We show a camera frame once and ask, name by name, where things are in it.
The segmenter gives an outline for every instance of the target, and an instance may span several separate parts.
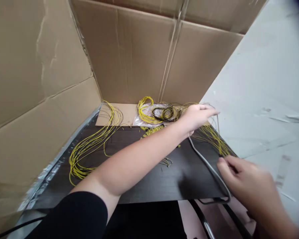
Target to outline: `cardboard box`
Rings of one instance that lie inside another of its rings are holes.
[[[177,18],[188,2],[185,21],[245,34],[266,0],[94,0]]]
[[[199,102],[264,0],[71,3],[97,82],[67,0],[0,0],[0,232],[100,93]]]
[[[243,38],[112,4],[71,3],[102,98],[111,103],[137,104],[144,96],[199,102]]]
[[[0,0],[0,232],[100,104],[68,2]]]

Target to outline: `hand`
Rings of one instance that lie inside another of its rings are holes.
[[[182,124],[182,127],[186,129],[189,137],[194,133],[194,130],[202,126],[209,117],[218,114],[219,112],[209,105],[191,105],[177,122]]]
[[[271,238],[299,238],[269,172],[233,156],[219,158],[217,167],[231,192]]]

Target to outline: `dark wooden board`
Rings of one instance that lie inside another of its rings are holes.
[[[60,160],[64,162],[43,193],[38,196],[33,209],[55,207],[73,188],[69,182],[70,165],[68,158],[73,147],[79,141],[94,134],[101,128],[100,126],[94,126],[94,124],[91,122],[86,126],[62,155]],[[113,155],[139,140],[143,134],[144,131],[139,127],[124,127],[124,130],[120,128],[108,140],[105,149],[106,153]],[[192,140],[197,150],[218,172],[216,167],[218,154],[215,149],[208,143],[194,138]],[[194,152],[188,139],[181,143],[180,148],[174,149],[168,155],[168,158],[173,161],[173,164],[169,168],[162,164],[156,165],[140,182],[121,196],[119,203],[204,199],[225,196],[224,189],[218,186],[216,179],[211,175],[200,157]],[[88,155],[80,163],[83,166],[97,167],[106,159],[108,157],[104,155],[103,147],[101,147],[99,150]]]

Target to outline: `clear plastic bag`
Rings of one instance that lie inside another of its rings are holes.
[[[147,104],[144,104],[142,107],[143,107],[143,113],[145,115],[148,115],[148,116],[151,116],[153,117],[152,115],[152,109],[154,109],[155,107],[162,107],[162,108],[165,108],[167,106],[167,104],[153,104],[153,105],[150,105],[150,103],[147,103]],[[144,122],[143,120],[140,119],[140,117],[138,116],[138,114],[136,114],[136,116],[134,117],[134,121],[133,121],[133,126],[143,126],[143,127],[148,127],[148,128],[155,128],[159,125],[163,124],[162,123],[158,123],[158,124],[149,124],[149,123],[146,123]]]

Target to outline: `black sleeve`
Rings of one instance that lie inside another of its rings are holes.
[[[67,195],[26,237],[102,238],[107,222],[105,203],[93,193]]]

